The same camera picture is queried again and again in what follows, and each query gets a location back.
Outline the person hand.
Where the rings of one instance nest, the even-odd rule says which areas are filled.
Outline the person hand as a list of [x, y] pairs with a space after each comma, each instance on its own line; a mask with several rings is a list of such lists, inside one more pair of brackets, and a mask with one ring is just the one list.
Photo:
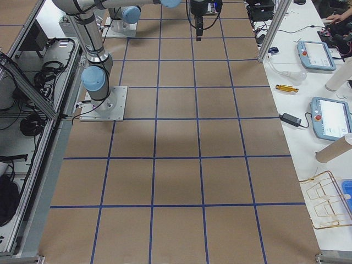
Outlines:
[[328, 16], [326, 20], [331, 24], [336, 24], [344, 21], [347, 17], [348, 15], [345, 15], [345, 14], [333, 14]]

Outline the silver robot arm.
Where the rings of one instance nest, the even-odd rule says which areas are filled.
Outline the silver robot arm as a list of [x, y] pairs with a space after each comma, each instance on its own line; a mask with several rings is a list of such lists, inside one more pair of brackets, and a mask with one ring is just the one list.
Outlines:
[[141, 8], [138, 5], [109, 8], [109, 16], [111, 19], [111, 28], [114, 32], [123, 32], [131, 30], [141, 16]]
[[113, 106], [109, 75], [112, 56], [106, 51], [96, 24], [95, 9], [108, 10], [115, 19], [135, 24], [141, 7], [148, 4], [175, 8], [181, 1], [53, 1], [54, 5], [72, 19], [80, 44], [85, 48], [88, 68], [83, 70], [81, 82], [90, 95], [94, 110]]

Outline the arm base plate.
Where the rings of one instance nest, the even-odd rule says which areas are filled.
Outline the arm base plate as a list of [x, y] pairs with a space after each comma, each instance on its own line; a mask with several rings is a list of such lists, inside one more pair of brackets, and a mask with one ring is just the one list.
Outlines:
[[102, 105], [97, 101], [82, 106], [82, 122], [123, 121], [127, 100], [127, 86], [110, 87], [110, 95]]
[[134, 38], [136, 36], [137, 23], [128, 24], [123, 20], [112, 20], [111, 17], [107, 17], [102, 37], [105, 38]]

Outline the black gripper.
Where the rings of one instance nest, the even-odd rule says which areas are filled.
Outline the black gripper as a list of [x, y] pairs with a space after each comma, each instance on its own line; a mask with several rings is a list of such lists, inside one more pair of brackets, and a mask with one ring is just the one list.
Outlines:
[[202, 38], [202, 29], [204, 26], [203, 16], [207, 12], [207, 1], [190, 1], [190, 11], [195, 19], [196, 26], [196, 41], [201, 41]]

